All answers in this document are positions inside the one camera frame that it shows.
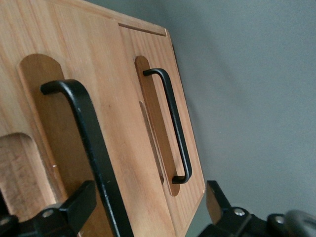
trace light wood panel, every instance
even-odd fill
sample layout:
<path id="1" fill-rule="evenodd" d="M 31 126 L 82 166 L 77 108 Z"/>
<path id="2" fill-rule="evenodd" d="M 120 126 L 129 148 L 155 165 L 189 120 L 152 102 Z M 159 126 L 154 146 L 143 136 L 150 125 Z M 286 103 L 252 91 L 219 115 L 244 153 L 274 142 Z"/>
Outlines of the light wood panel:
<path id="1" fill-rule="evenodd" d="M 0 189 L 8 211 L 26 221 L 55 202 L 31 138 L 15 133 L 0 138 Z"/>
<path id="2" fill-rule="evenodd" d="M 171 195 L 166 183 L 163 184 L 163 188 L 175 227 L 176 236 L 183 237 L 185 236 L 204 194 L 205 184 L 170 37 L 161 37 L 126 28 L 121 28 L 121 35 L 124 39 L 126 53 L 129 55 L 128 66 L 140 101 L 144 101 L 144 99 L 136 70 L 133 65 L 133 60 L 136 56 L 145 56 L 148 59 L 151 68 L 164 68 L 170 75 L 193 174 L 188 183 L 180 185 L 180 192 L 175 197 Z M 158 76 L 154 75 L 153 78 L 177 173 L 178 175 L 183 175 L 184 171 L 182 168 L 179 148 L 174 134 L 163 86 Z"/>
<path id="3" fill-rule="evenodd" d="M 31 54 L 21 61 L 18 72 L 33 113 L 38 116 L 47 136 L 67 195 L 70 196 L 84 181 L 93 180 L 93 175 L 67 100 L 63 95 L 55 95 L 58 102 L 54 103 L 40 91 L 40 86 L 46 82 L 65 79 L 62 69 L 51 57 Z M 87 236 L 87 233 L 89 236 L 113 235 L 99 195 L 95 210 L 81 230 L 83 236 Z"/>
<path id="4" fill-rule="evenodd" d="M 122 27 L 127 27 L 130 29 L 148 32 L 155 35 L 166 36 L 165 28 L 155 25 L 150 22 L 139 20 L 137 18 L 127 16 L 116 11 L 105 9 L 103 7 L 91 4 L 83 0 L 47 0 L 54 2 L 56 4 L 62 4 L 69 7 L 76 7 L 77 10 L 92 13 L 94 15 L 100 15 L 102 17 L 115 19 L 118 24 Z"/>
<path id="5" fill-rule="evenodd" d="M 38 108 L 32 90 L 40 81 L 26 83 L 23 70 L 16 71 L 30 54 L 54 58 L 65 78 L 80 81 L 91 96 L 135 236 L 175 236 L 139 99 L 128 80 L 119 24 L 72 3 L 0 2 L 0 32 L 7 33 L 0 34 L 0 136 L 23 132 L 34 140 L 56 202 L 90 177 L 65 98 L 38 94 L 36 101 L 50 109 Z M 51 118 L 54 124 L 47 125 Z"/>
<path id="6" fill-rule="evenodd" d="M 144 76 L 143 72 L 150 69 L 148 60 L 144 56 L 138 56 L 135 59 L 135 68 L 137 71 L 139 83 L 142 89 L 144 101 L 149 115 L 151 130 L 149 136 L 156 141 L 156 152 L 159 161 L 165 171 L 165 176 L 168 181 L 171 195 L 177 196 L 180 190 L 179 184 L 173 184 L 172 178 L 177 176 L 177 170 L 174 164 L 172 151 L 164 125 L 163 116 L 161 113 L 159 100 L 155 90 L 155 84 L 152 76 Z"/>

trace cabinet door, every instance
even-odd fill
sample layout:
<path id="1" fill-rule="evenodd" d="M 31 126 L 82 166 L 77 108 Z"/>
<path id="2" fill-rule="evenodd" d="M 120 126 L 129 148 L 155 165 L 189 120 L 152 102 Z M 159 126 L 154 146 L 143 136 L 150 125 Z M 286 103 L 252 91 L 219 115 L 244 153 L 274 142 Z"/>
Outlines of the cabinet door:
<path id="1" fill-rule="evenodd" d="M 174 184 L 170 182 L 164 182 L 162 187 L 168 203 L 176 236 L 183 237 L 204 194 L 205 185 L 170 37 L 168 33 L 166 36 L 161 36 L 125 27 L 121 27 L 120 32 L 124 39 L 126 54 L 128 55 L 128 65 L 132 75 L 131 78 L 135 89 L 137 90 L 138 98 L 142 103 L 144 103 L 142 88 L 138 81 L 134 66 L 134 60 L 137 56 L 145 56 L 148 59 L 151 68 L 165 69 L 169 73 L 171 79 L 193 174 L 187 183 L 180 185 L 178 194 L 172 193 L 172 185 Z M 178 175 L 184 175 L 179 148 L 166 100 L 166 94 L 160 78 L 158 76 L 153 76 L 153 79 L 158 96 L 158 103 L 163 116 L 163 122 L 167 132 L 166 139 L 169 140 L 171 147 L 171 159 L 174 161 L 176 173 Z M 149 132 L 149 134 L 150 136 L 156 136 L 152 132 Z M 160 158 L 159 162 L 161 164 L 161 169 L 164 171 L 164 177 L 165 179 L 168 179 L 168 177 L 166 177 L 167 167 L 164 167 L 166 164 L 163 162 L 164 158 L 161 157 L 161 154 L 158 154 L 157 156 Z"/>
<path id="2" fill-rule="evenodd" d="M 23 58 L 39 53 L 55 59 L 64 77 L 80 81 L 90 94 L 134 235 L 174 236 L 118 22 L 81 1 L 5 0 L 0 3 L 0 32 L 0 142 L 11 142 L 13 133 L 30 137 L 24 143 L 32 140 L 33 145 L 13 146 L 13 154 L 21 154 L 15 149 L 26 149 L 33 166 L 30 175 L 43 193 L 35 197 L 21 189 L 29 216 L 36 210 L 28 199 L 43 199 L 39 208 L 44 208 L 62 202 L 83 181 L 93 179 L 64 96 L 41 95 L 39 86 L 50 77 L 30 81 L 18 68 Z M 32 155 L 33 149 L 38 156 Z M 4 194 L 11 188 L 6 179 L 1 174 Z M 4 198 L 8 205 L 14 201 L 12 196 Z M 97 203 L 81 236 L 112 235 L 100 199 Z"/>

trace screw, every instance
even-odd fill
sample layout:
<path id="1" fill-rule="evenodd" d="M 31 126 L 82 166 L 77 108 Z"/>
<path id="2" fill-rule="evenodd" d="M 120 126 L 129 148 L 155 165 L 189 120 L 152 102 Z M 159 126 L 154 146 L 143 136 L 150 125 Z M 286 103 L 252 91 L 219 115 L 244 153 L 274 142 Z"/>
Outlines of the screw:
<path id="1" fill-rule="evenodd" d="M 9 217 L 4 217 L 0 220 L 0 226 L 5 225 L 6 223 L 8 223 L 10 221 Z"/>
<path id="2" fill-rule="evenodd" d="M 276 222 L 279 224 L 284 224 L 284 218 L 282 216 L 276 216 L 275 217 Z"/>
<path id="3" fill-rule="evenodd" d="M 52 209 L 47 210 L 46 212 L 44 212 L 44 213 L 42 214 L 42 217 L 44 217 L 44 218 L 49 217 L 49 216 L 51 216 L 53 213 L 54 213 L 54 211 L 53 211 Z"/>
<path id="4" fill-rule="evenodd" d="M 234 213 L 237 215 L 237 216 L 244 216 L 246 213 L 240 209 L 240 208 L 235 208 L 234 209 Z"/>

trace clamp jaw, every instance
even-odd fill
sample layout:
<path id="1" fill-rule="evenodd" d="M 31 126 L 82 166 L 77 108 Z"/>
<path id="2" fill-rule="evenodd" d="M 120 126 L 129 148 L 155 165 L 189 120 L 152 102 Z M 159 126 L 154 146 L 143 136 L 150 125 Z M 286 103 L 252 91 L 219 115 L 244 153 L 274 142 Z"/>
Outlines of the clamp jaw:
<path id="1" fill-rule="evenodd" d="M 316 217 L 297 210 L 261 220 L 241 207 L 232 207 L 216 181 L 208 181 L 206 205 L 213 224 L 198 237 L 314 237 Z"/>
<path id="2" fill-rule="evenodd" d="M 47 208 L 28 221 L 1 216 L 0 237 L 76 237 L 95 206 L 94 181 L 85 181 L 59 208 Z"/>

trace drawer pull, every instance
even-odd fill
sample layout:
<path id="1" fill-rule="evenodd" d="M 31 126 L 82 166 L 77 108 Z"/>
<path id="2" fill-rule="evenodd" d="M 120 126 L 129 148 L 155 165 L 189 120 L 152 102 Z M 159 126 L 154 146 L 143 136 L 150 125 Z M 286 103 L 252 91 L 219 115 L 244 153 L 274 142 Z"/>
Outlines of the drawer pull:
<path id="1" fill-rule="evenodd" d="M 132 237 L 132 228 L 87 90 L 79 81 L 74 79 L 50 81 L 43 84 L 40 90 L 44 95 L 62 92 L 67 98 L 89 159 L 102 204 L 110 219 L 113 234 L 115 237 Z"/>
<path id="2" fill-rule="evenodd" d="M 171 119 L 173 123 L 173 128 L 174 128 L 176 138 L 177 138 L 177 143 L 179 146 L 184 173 L 185 173 L 184 176 L 174 176 L 172 178 L 172 183 L 185 184 L 186 182 L 188 182 L 189 178 L 192 175 L 192 167 L 191 167 L 191 162 L 190 162 L 189 153 L 187 149 L 187 144 L 186 144 L 184 134 L 183 134 L 183 129 L 182 129 L 181 121 L 180 121 L 180 116 L 179 116 L 176 100 L 173 94 L 170 77 L 168 73 L 164 69 L 161 69 L 161 68 L 152 68 L 149 70 L 145 70 L 143 74 L 144 76 L 158 74 L 162 80 L 164 92 L 166 94 L 168 107 L 169 107 L 169 111 L 170 111 L 170 115 L 171 115 Z"/>

